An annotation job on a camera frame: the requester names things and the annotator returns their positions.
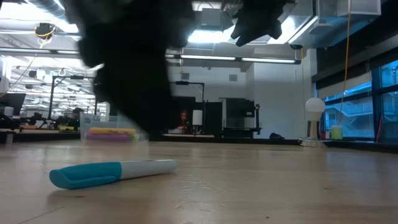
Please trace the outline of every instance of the marker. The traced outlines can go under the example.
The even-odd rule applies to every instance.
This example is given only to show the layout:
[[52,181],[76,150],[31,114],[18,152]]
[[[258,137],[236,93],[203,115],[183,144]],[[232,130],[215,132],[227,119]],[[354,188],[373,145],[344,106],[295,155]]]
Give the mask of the marker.
[[51,170],[50,180],[61,189],[80,189],[110,184],[118,180],[169,174],[175,171],[174,160],[99,162]]

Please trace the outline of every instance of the ceiling light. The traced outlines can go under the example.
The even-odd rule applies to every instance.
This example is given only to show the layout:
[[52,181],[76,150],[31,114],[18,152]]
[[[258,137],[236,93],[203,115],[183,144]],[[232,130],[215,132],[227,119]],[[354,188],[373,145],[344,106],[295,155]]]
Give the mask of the ceiling light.
[[305,31],[307,31],[307,29],[309,29],[316,21],[318,20],[318,16],[315,16],[310,22],[308,22],[307,25],[305,25],[305,27],[303,27],[303,29],[301,29],[300,31],[298,31],[289,41],[288,43],[293,43],[295,40],[297,40],[301,35],[303,35],[303,33]]
[[58,54],[78,55],[77,50],[57,50]]
[[181,55],[182,59],[203,59],[203,60],[228,60],[233,61],[235,57],[220,57],[220,56],[201,56],[201,55]]
[[43,104],[33,104],[33,105],[24,105],[27,107],[41,107],[41,108],[48,108],[48,106],[43,105]]
[[271,58],[242,58],[242,62],[262,62],[262,63],[296,63],[295,60],[271,59]]
[[[31,91],[9,91],[7,93],[26,93],[26,95],[36,95],[36,96],[51,96],[51,93],[34,93]],[[63,97],[63,96],[75,96],[84,99],[95,99],[94,95],[89,94],[76,94],[76,93],[54,93],[56,97]]]
[[80,88],[77,87],[76,85],[68,85],[67,86],[68,89],[71,89],[73,91],[80,91]]
[[195,30],[188,38],[188,42],[191,43],[221,43],[227,42],[231,37],[229,29],[222,31],[212,31],[212,30]]
[[17,53],[51,53],[49,50],[43,50],[43,49],[17,49],[17,48],[0,48],[0,52],[17,52]]

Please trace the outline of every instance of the white globe lamp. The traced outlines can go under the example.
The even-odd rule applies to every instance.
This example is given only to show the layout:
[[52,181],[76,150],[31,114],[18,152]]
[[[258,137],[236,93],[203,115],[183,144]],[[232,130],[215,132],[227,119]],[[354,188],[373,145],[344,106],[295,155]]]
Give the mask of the white globe lamp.
[[322,113],[325,112],[325,102],[319,98],[311,98],[305,104],[305,109],[307,110],[308,122],[310,123],[309,138],[318,139],[317,122],[321,120]]

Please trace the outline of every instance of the blurry black object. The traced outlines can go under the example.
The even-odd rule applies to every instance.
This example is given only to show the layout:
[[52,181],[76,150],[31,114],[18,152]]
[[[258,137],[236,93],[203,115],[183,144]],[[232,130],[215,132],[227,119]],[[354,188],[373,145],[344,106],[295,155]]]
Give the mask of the blurry black object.
[[42,114],[39,114],[39,113],[35,112],[35,113],[33,114],[33,116],[31,116],[31,117],[29,118],[28,124],[29,124],[29,125],[35,125],[35,124],[36,124],[36,121],[43,121],[43,124],[45,124],[45,123],[46,123],[46,120],[47,120],[47,119],[43,118],[43,115],[42,115]]
[[35,34],[38,38],[41,38],[43,40],[50,40],[54,29],[54,25],[46,22],[41,22],[39,26],[35,28]]
[[81,58],[103,63],[94,80],[99,101],[108,101],[151,135],[178,126],[164,58],[169,47],[184,47],[195,29],[189,0],[65,1],[78,21]]
[[234,15],[238,18],[232,39],[239,37],[241,47],[264,35],[278,39],[282,29],[278,17],[283,13],[286,0],[243,0],[243,7]]
[[0,106],[10,106],[14,108],[14,116],[19,116],[22,105],[24,104],[26,93],[6,93],[0,98]]
[[280,134],[277,133],[271,133],[271,135],[269,136],[269,139],[285,139],[284,137],[282,137]]
[[64,116],[58,116],[58,118],[55,120],[54,129],[58,129],[58,127],[60,125],[67,126],[67,125],[69,125],[69,122],[70,122],[70,118],[66,118]]
[[73,127],[74,131],[78,131],[80,128],[80,113],[85,112],[81,108],[75,108],[72,111],[72,118],[69,121],[69,126]]

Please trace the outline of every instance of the clear plastic box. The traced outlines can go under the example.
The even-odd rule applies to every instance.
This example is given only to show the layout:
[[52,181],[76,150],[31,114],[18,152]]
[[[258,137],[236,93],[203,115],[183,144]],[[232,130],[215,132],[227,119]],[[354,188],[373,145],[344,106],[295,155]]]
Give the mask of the clear plastic box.
[[117,136],[123,136],[125,134],[100,134],[96,139],[92,138],[92,134],[90,134],[91,128],[123,128],[123,129],[134,129],[135,134],[131,136],[129,139],[122,139],[120,141],[124,142],[138,142],[138,141],[146,141],[147,134],[142,131],[138,125],[134,124],[130,119],[124,116],[99,116],[93,114],[86,114],[84,112],[80,113],[80,138],[83,141],[89,140],[99,140],[99,141],[118,141]]

